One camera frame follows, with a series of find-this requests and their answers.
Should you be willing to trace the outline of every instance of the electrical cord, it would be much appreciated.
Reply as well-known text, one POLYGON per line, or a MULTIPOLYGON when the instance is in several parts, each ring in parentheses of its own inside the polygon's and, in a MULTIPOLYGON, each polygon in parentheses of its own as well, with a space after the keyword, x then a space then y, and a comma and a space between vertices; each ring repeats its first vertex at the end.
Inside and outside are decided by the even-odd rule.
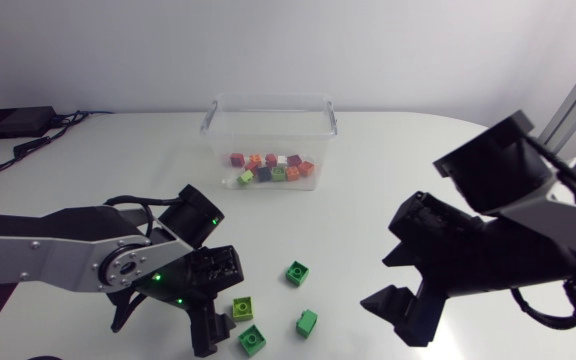
POLYGON ((72 114, 67 115, 56 115, 50 120, 50 125, 52 128, 62 128, 59 132, 55 135, 44 137, 43 142, 38 143, 36 146, 28 147, 23 152, 15 154, 15 157, 5 161, 0 164, 0 172, 8 169, 12 165, 18 163, 19 161, 23 160, 26 156, 32 154, 33 152, 45 147, 46 145, 50 144, 51 142, 59 139, 62 137, 71 127, 80 124, 84 121, 88 116, 92 114, 112 114, 109 111, 76 111, 72 114))
MULTIPOLYGON (((525 141, 534 148, 539 155, 545 158, 549 163, 551 163, 557 170, 557 178, 564 184, 570 191, 575 195, 576 200, 576 172, 574 172, 566 163, 561 161, 550 150, 546 149, 539 141, 535 138, 532 138, 528 135, 524 136, 525 141)), ((521 292, 518 288, 510 289, 513 298, 519 304, 521 311, 525 312, 539 322, 542 325, 545 325, 549 328, 556 329, 556 330, 567 330, 572 329, 576 326, 576 287, 574 284, 574 278, 566 280, 564 282, 564 290, 566 291, 566 296, 568 297, 568 301, 573 306, 573 313, 571 316, 567 317, 559 317, 559 316, 552 316, 546 315, 541 313, 535 309, 533 309, 528 302, 526 302, 521 295, 521 292)))
POLYGON ((521 311, 528 314, 528 316, 535 319, 540 324, 555 330, 568 330, 576 326, 576 288, 572 280, 566 280, 566 282, 564 282, 564 290, 566 291, 568 301, 570 301, 570 304, 574 309, 571 316, 565 317, 546 315, 533 309, 530 307, 528 302, 524 300, 523 296, 521 296, 521 292, 517 288, 510 289, 510 292, 517 304, 519 304, 521 311))
POLYGON ((146 229, 146 237, 150 237, 153 228, 153 222, 155 218, 152 215, 152 211, 150 210, 150 205, 152 206, 170 206, 175 204, 181 204, 185 200, 181 198, 176 199, 149 199, 149 198, 141 198, 137 196, 130 196, 130 195, 122 195, 117 196, 112 199, 106 200, 104 205, 115 206, 119 204, 138 204, 141 205, 146 212, 146 218, 148 219, 148 228, 146 229))

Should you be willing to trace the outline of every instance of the orange block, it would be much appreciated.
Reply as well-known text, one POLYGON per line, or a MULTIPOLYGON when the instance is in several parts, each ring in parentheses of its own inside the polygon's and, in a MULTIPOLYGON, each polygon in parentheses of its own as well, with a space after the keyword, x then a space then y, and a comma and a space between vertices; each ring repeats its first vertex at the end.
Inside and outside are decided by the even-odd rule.
POLYGON ((299 180, 299 169, 296 166, 286 168, 286 180, 295 181, 299 180))
POLYGON ((308 161, 304 161, 299 164, 299 172, 302 176, 310 176, 313 172, 315 172, 315 165, 309 163, 308 161))
POLYGON ((261 167, 261 155, 259 154, 250 155, 250 162, 254 162, 255 164, 257 164, 258 167, 261 167))

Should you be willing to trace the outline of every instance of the black power adapter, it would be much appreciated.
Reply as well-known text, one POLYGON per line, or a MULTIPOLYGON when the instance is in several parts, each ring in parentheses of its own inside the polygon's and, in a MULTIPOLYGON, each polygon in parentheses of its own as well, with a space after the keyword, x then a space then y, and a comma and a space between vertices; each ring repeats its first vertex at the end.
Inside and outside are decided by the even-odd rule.
POLYGON ((0 139, 43 136, 55 115, 52 106, 0 109, 0 139))

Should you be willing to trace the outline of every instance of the toy block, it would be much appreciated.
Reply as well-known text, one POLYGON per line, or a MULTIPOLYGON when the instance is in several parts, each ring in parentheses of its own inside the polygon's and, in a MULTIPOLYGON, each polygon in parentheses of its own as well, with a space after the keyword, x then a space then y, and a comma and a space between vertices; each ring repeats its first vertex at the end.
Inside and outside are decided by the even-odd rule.
POLYGON ((250 155, 250 162, 257 164, 257 167, 261 167, 261 155, 259 154, 250 155))
POLYGON ((232 318, 235 321, 252 319, 252 298, 238 298, 232 301, 232 318))
POLYGON ((239 183, 239 185, 247 185, 250 184, 253 177, 254 175, 252 174, 252 171, 246 170, 243 174, 241 174, 237 178, 237 182, 239 183))
POLYGON ((266 155, 266 166, 277 167, 277 157, 275 156, 275 154, 266 155))
POLYGON ((230 163, 233 167, 244 167, 246 164, 246 159, 244 158, 244 154, 230 154, 230 163))
POLYGON ((257 169, 257 178, 259 182, 266 182, 272 180, 272 174, 270 168, 267 166, 257 169))
POLYGON ((290 268, 286 270, 286 279, 300 286, 304 280, 306 280, 306 277, 308 277, 308 272, 310 272, 310 270, 308 270, 307 267, 295 261, 290 265, 290 268))
POLYGON ((286 169, 282 167, 272 168, 272 181, 285 181, 286 169))
POLYGON ((277 167, 288 167, 288 158, 283 155, 277 156, 277 167))
POLYGON ((301 164, 299 155, 288 156, 288 166, 299 166, 299 164, 301 164))
POLYGON ((266 339, 261 335, 259 329, 253 325, 239 335, 239 343, 244 347, 248 356, 253 356, 266 346, 266 339))
POLYGON ((299 180, 299 169, 296 166, 286 168, 286 180, 295 181, 299 180))
POLYGON ((310 310, 306 310, 301 313, 301 319, 297 321, 297 332, 299 335, 305 337, 306 339, 310 336, 312 329, 315 328, 317 323, 317 314, 310 310))
POLYGON ((249 162, 248 164, 246 164, 246 166, 244 167, 244 169, 246 170, 250 170, 250 172, 252 172, 253 175, 257 175, 257 169, 259 168, 259 165, 256 162, 249 162))
POLYGON ((315 165, 309 163, 308 161, 304 161, 299 164, 298 168, 302 176, 310 176, 313 172, 315 172, 315 165))

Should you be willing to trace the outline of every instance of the red block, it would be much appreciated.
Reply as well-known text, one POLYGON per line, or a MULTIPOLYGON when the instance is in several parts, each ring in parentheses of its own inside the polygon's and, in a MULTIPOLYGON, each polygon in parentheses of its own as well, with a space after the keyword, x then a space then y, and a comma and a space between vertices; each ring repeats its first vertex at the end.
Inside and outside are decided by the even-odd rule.
POLYGON ((275 154, 266 155, 266 166, 271 168, 277 167, 277 157, 275 154))
POLYGON ((259 165, 257 163, 249 162, 246 165, 246 170, 252 171, 253 175, 257 176, 257 169, 259 169, 259 165))
POLYGON ((295 181, 299 180, 299 169, 296 166, 286 168, 286 180, 295 181))
POLYGON ((299 164, 298 168, 302 176, 310 176, 313 172, 315 172, 315 165, 309 163, 308 161, 299 164))
POLYGON ((243 167, 246 164, 244 154, 232 153, 230 154, 230 163, 233 167, 243 167))
POLYGON ((301 164, 299 155, 288 156, 288 166, 299 166, 299 164, 301 164))

